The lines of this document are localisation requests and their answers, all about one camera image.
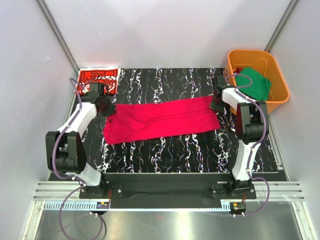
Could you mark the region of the crimson red polo shirt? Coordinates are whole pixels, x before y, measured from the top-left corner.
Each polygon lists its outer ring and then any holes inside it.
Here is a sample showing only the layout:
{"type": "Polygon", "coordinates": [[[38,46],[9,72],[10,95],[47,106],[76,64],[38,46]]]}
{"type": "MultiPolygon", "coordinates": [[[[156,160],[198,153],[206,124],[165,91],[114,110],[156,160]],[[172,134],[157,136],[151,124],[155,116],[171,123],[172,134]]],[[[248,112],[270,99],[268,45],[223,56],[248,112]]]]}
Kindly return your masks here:
{"type": "Polygon", "coordinates": [[[107,144],[115,145],[161,137],[218,130],[217,114],[210,108],[211,96],[163,103],[117,104],[103,130],[107,144]]]}

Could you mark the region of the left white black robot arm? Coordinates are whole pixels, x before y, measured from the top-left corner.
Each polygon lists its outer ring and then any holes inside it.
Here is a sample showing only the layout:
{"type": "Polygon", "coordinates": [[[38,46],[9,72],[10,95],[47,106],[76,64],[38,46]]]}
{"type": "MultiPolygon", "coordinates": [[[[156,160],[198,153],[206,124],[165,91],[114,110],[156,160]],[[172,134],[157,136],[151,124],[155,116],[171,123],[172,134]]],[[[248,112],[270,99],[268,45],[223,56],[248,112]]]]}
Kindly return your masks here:
{"type": "Polygon", "coordinates": [[[73,179],[86,187],[101,185],[102,174],[87,163],[82,136],[98,115],[107,118],[116,112],[105,83],[89,84],[83,96],[76,90],[78,104],[69,119],[56,131],[45,135],[47,166],[60,180],[73,179]]]}

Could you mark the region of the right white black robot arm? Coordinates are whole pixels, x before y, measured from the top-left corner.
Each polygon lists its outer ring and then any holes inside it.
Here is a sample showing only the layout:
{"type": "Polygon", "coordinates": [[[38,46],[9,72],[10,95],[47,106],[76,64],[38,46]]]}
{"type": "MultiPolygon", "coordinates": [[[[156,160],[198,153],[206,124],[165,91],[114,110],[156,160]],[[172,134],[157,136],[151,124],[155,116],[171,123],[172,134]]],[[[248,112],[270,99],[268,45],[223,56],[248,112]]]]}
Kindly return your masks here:
{"type": "Polygon", "coordinates": [[[222,188],[222,192],[233,198],[241,198],[244,194],[254,192],[254,159],[261,143],[269,134],[267,103],[245,95],[240,91],[241,86],[228,84],[224,76],[215,77],[212,84],[214,91],[211,109],[236,110],[235,134],[238,139],[238,151],[230,179],[222,188]]]}

